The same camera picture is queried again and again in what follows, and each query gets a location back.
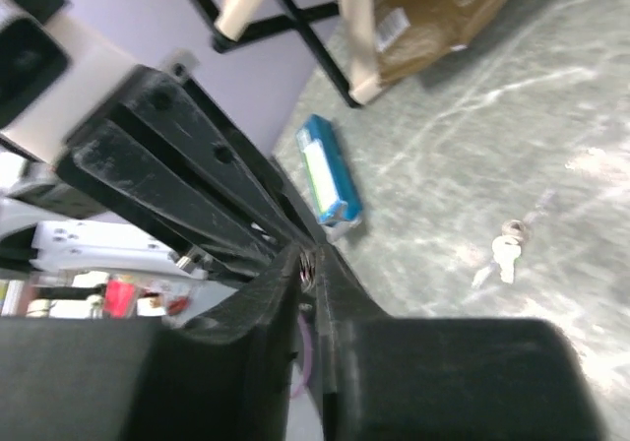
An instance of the black metal frame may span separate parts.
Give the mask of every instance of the black metal frame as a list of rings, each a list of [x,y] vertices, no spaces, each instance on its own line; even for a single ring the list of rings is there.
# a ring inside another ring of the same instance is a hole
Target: black metal frame
[[[338,4],[332,2],[310,8],[299,8],[293,0],[276,1],[283,8],[284,15],[250,23],[239,40],[232,40],[215,26],[220,9],[214,0],[191,0],[212,33],[212,47],[216,52],[226,53],[283,32],[296,31],[346,104],[352,108],[360,107],[360,104],[349,94],[349,81],[346,76],[319,39],[317,33],[311,28],[312,23],[338,15]]]

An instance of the wall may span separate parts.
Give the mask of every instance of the wall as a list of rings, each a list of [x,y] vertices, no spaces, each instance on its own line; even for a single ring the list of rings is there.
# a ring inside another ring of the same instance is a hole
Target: wall
[[[331,0],[296,0],[301,6]],[[133,53],[157,65],[174,48],[192,50],[201,61],[195,75],[208,93],[264,153],[273,145],[306,83],[314,60],[295,33],[219,55],[188,0],[72,0],[72,12]],[[266,0],[259,16],[280,10]],[[337,20],[318,25],[328,38]]]

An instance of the purple cable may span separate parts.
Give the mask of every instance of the purple cable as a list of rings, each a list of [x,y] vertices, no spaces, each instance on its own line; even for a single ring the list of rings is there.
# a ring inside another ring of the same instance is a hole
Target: purple cable
[[[302,380],[300,380],[297,386],[291,391],[292,399],[302,395],[302,392],[304,392],[308,385],[308,380],[311,377],[311,370],[313,368],[313,342],[311,341],[311,333],[308,330],[306,320],[301,313],[297,315],[297,326],[299,327],[300,335],[302,335],[304,366],[302,367]]]

